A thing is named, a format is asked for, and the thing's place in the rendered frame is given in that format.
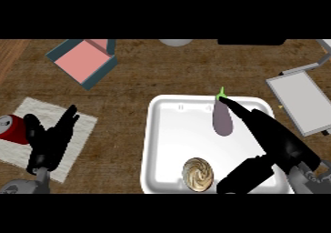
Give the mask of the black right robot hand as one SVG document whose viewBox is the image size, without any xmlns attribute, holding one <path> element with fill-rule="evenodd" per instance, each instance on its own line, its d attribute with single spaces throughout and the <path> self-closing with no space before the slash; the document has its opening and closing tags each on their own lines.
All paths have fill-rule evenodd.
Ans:
<svg viewBox="0 0 331 233">
<path fill-rule="evenodd" d="M 219 101 L 243 119 L 249 131 L 263 148 L 265 155 L 249 158 L 226 178 L 218 183 L 219 194 L 247 194 L 274 175 L 278 165 L 288 176 L 297 194 L 312 194 L 300 163 L 312 171 L 321 165 L 321 158 L 291 130 L 262 110 L 249 111 L 235 101 L 222 97 Z"/>
</svg>

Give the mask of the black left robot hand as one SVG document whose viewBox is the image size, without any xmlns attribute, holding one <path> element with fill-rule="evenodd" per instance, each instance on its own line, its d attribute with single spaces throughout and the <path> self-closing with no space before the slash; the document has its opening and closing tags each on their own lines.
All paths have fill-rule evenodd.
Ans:
<svg viewBox="0 0 331 233">
<path fill-rule="evenodd" d="M 27 114 L 23 117 L 26 139 L 32 147 L 26 170 L 32 175 L 36 175 L 38 169 L 42 167 L 47 167 L 50 171 L 57 170 L 69 148 L 73 128 L 79 118 L 78 107 L 75 105 L 69 107 L 55 126 L 50 129 L 45 129 L 33 114 Z"/>
</svg>

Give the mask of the grey tiered shelf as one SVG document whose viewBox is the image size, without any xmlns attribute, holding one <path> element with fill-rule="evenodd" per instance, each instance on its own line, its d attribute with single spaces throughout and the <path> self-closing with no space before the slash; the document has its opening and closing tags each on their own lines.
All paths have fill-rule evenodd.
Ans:
<svg viewBox="0 0 331 233">
<path fill-rule="evenodd" d="M 321 60 L 269 78 L 266 84 L 283 104 L 300 134 L 308 137 L 319 132 L 331 135 L 331 100 L 309 76 L 331 58 L 331 39 L 318 39 L 327 50 Z"/>
</svg>

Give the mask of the white square tray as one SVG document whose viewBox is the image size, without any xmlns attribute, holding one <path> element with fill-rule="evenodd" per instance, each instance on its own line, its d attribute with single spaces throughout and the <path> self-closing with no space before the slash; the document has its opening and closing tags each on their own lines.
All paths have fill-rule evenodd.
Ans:
<svg viewBox="0 0 331 233">
<path fill-rule="evenodd" d="M 213 128 L 213 96 L 160 95 L 148 107 L 141 184 L 147 194 L 190 194 L 182 176 L 194 157 L 204 159 L 221 181 L 263 148 L 243 120 L 234 116 L 234 132 L 221 136 Z"/>
</svg>

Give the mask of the beige frosted cupcake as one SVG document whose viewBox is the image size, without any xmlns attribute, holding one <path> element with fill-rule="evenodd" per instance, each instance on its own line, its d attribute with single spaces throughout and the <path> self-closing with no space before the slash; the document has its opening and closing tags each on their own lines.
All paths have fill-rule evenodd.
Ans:
<svg viewBox="0 0 331 233">
<path fill-rule="evenodd" d="M 196 192 L 204 192 L 215 183 L 213 168 L 200 157 L 194 157 L 187 161 L 182 176 L 188 188 Z"/>
</svg>

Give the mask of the white cloth placemat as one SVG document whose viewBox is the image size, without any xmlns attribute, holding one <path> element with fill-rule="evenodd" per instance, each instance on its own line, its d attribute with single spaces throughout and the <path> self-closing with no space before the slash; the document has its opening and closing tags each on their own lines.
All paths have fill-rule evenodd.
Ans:
<svg viewBox="0 0 331 233">
<path fill-rule="evenodd" d="M 52 140 L 50 147 L 58 147 L 64 153 L 58 167 L 51 174 L 52 180 L 64 183 L 78 157 L 83 152 L 98 118 L 82 113 L 75 104 L 61 107 L 32 97 L 24 99 L 14 112 L 17 117 L 24 117 L 27 114 L 33 114 L 44 128 L 52 131 L 48 136 Z M 0 139 L 0 161 L 13 166 L 27 168 L 32 150 L 29 145 Z"/>
</svg>

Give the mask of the red soda can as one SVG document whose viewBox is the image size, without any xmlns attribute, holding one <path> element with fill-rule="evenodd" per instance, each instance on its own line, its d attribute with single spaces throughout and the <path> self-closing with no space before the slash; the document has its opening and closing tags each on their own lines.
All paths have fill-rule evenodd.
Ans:
<svg viewBox="0 0 331 233">
<path fill-rule="evenodd" d="M 23 118 L 16 115 L 0 116 L 0 139 L 27 145 L 26 125 Z"/>
</svg>

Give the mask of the purple eggplant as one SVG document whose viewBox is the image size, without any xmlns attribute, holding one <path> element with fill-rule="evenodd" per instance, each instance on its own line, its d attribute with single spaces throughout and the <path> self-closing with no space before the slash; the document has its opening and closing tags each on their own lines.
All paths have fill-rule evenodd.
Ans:
<svg viewBox="0 0 331 233">
<path fill-rule="evenodd" d="M 216 103 L 213 110 L 213 128 L 216 133 L 226 137 L 234 132 L 234 121 L 229 112 L 229 108 L 225 103 L 221 102 L 221 98 L 226 98 L 225 95 L 225 87 L 221 88 L 219 93 L 216 95 Z"/>
</svg>

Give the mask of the teal and pink box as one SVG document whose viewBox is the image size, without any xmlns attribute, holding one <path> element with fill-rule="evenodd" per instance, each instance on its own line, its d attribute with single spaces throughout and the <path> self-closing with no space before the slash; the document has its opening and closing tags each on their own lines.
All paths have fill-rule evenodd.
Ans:
<svg viewBox="0 0 331 233">
<path fill-rule="evenodd" d="M 89 90 L 117 66 L 114 39 L 69 39 L 47 57 Z"/>
</svg>

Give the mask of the pale grey round object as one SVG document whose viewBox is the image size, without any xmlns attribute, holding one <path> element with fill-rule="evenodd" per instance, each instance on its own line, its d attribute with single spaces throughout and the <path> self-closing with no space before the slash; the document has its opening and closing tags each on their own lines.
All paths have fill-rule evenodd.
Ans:
<svg viewBox="0 0 331 233">
<path fill-rule="evenodd" d="M 193 39 L 160 39 L 160 42 L 168 46 L 185 46 L 191 41 Z"/>
</svg>

